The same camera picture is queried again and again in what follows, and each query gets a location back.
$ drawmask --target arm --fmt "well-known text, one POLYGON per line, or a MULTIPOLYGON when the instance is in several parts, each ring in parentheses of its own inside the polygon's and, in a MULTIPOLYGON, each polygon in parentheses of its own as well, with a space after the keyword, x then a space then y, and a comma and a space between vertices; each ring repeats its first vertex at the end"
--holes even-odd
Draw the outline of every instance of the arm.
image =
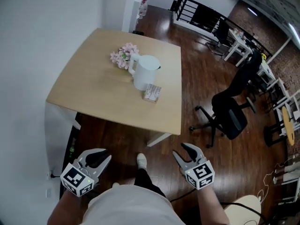
POLYGON ((48 219, 47 225, 78 225, 80 198, 66 190, 48 219))
POLYGON ((229 224, 229 219, 210 185, 198 190, 197 196, 202 225, 229 224))

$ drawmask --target ceiling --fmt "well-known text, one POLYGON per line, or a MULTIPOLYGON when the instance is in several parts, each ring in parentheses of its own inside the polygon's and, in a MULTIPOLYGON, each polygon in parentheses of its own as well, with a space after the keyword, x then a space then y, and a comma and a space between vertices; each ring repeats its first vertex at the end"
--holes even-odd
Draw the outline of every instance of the ceiling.
POLYGON ((269 17, 288 36, 289 23, 300 31, 300 0, 243 0, 269 17))

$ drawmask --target person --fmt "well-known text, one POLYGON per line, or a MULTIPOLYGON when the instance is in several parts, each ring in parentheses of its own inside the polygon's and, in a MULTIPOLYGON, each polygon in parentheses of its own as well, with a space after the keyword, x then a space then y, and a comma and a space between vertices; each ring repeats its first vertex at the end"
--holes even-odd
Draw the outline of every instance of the person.
MULTIPOLYGON (((152 184, 146 171, 147 160, 142 153, 137 156, 137 165, 135 184, 114 183, 111 189, 91 200, 82 225, 184 225, 164 193, 152 184)), ((202 225, 229 224, 210 185, 198 190, 197 196, 202 225)), ((67 190, 47 224, 77 225, 80 212, 80 198, 67 190)))
POLYGON ((289 180, 297 179, 300 177, 300 162, 294 163, 293 165, 283 167, 281 169, 275 170, 275 174, 284 173, 279 176, 273 177, 273 182, 282 183, 289 180))

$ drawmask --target white sneaker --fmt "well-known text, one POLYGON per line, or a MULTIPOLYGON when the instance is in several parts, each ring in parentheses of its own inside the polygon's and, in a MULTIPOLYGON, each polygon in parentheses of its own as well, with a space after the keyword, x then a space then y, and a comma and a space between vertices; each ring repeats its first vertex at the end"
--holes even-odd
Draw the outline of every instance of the white sneaker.
POLYGON ((143 168, 143 169, 146 170, 146 168, 147 168, 147 159, 146 159, 145 155, 143 155, 142 153, 139 153, 136 157, 136 161, 137 161, 138 169, 143 168))
POLYGON ((115 188, 115 187, 118 187, 118 186, 120 186, 120 184, 117 183, 117 182, 114 182, 113 185, 112 185, 112 188, 115 188))

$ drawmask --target ceiling light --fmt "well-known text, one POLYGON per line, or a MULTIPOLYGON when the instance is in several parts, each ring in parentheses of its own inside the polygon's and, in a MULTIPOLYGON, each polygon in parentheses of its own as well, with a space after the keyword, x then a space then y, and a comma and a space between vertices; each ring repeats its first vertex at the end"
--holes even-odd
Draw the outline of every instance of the ceiling light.
POLYGON ((298 35, 296 29, 290 23, 289 23, 289 26, 290 26, 294 36, 297 38, 298 43, 300 44, 300 38, 299 38, 299 35, 298 35))
POLYGON ((249 10, 251 13, 253 13, 255 16, 257 16, 256 12, 253 11, 251 8, 248 7, 248 10, 249 10))

